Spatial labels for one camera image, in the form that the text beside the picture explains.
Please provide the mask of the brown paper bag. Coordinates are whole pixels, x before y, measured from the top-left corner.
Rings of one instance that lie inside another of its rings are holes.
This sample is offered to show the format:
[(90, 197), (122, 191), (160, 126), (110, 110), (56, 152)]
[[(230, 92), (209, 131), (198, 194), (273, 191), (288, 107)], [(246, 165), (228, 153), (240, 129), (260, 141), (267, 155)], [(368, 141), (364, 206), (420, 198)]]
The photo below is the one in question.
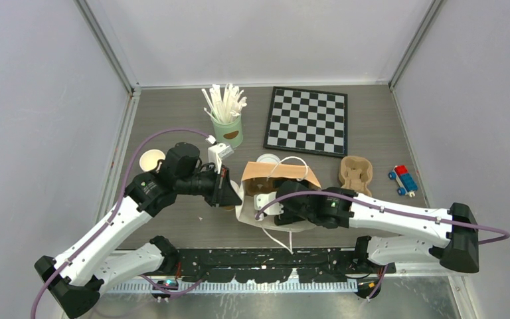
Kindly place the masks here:
[(236, 219), (241, 223), (260, 228), (269, 239), (289, 253), (293, 252), (292, 234), (315, 227), (314, 224), (300, 219), (296, 214), (288, 213), (284, 207), (284, 200), (279, 202), (284, 207), (281, 215), (268, 215), (264, 219), (256, 220), (254, 196), (257, 194), (276, 192), (277, 199), (298, 191), (321, 189), (318, 178), (303, 159), (288, 156), (277, 164), (249, 161), (237, 184), (243, 204), (235, 207)]

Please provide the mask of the stack of white lids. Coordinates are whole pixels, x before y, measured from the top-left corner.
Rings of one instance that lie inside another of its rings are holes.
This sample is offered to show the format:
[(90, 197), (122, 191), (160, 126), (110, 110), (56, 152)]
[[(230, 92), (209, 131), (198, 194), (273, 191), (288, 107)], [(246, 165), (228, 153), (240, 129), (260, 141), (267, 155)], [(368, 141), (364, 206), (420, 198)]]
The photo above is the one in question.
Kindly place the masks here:
[(256, 160), (258, 163), (271, 163), (271, 164), (277, 164), (281, 161), (281, 159), (274, 154), (266, 153), (259, 156)]

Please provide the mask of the stack of paper cups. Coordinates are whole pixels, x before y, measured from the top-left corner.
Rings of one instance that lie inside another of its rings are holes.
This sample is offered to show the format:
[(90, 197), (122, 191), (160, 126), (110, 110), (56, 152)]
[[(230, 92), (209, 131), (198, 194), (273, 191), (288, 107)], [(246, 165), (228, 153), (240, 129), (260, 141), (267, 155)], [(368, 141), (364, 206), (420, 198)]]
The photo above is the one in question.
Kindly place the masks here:
[(165, 153), (161, 150), (147, 150), (139, 159), (139, 167), (142, 171), (147, 172), (155, 169), (158, 166), (159, 160), (165, 159)]

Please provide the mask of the stack of pulp cup carriers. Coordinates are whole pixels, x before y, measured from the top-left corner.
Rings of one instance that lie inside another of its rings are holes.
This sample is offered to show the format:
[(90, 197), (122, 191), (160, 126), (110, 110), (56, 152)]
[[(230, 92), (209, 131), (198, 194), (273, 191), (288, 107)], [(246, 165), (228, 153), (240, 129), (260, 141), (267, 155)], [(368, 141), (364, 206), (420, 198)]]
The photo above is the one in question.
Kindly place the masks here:
[(369, 184), (372, 179), (373, 165), (366, 158), (345, 156), (341, 160), (338, 180), (343, 189), (350, 189), (371, 197)]

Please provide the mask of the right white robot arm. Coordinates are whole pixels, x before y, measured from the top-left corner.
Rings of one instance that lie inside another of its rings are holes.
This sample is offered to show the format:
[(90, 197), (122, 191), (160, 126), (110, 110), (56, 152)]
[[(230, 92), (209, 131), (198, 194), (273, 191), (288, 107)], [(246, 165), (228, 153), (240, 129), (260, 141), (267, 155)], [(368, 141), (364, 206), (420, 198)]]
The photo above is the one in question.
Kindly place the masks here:
[(377, 265), (404, 262), (438, 263), (449, 270), (479, 272), (477, 221), (468, 205), (453, 203), (432, 209), (375, 199), (340, 187), (315, 190), (285, 181), (276, 202), (293, 215), (326, 229), (364, 228), (394, 233), (391, 239), (370, 237), (353, 253), (353, 266), (371, 272)]

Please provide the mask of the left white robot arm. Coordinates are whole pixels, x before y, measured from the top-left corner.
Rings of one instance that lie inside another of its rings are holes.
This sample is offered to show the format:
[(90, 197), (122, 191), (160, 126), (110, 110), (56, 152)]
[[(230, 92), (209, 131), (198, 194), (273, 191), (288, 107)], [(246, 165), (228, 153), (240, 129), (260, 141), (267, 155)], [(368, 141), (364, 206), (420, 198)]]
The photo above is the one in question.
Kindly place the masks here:
[(179, 264), (179, 252), (160, 235), (130, 253), (108, 257), (134, 231), (174, 204), (178, 195), (201, 196), (211, 207), (241, 205), (222, 162), (232, 152), (225, 143), (214, 144), (203, 163), (196, 146), (175, 144), (151, 170), (132, 179), (112, 210), (79, 241), (56, 257), (41, 257), (35, 269), (64, 313), (69, 318), (84, 315), (103, 293), (135, 276), (171, 274)]

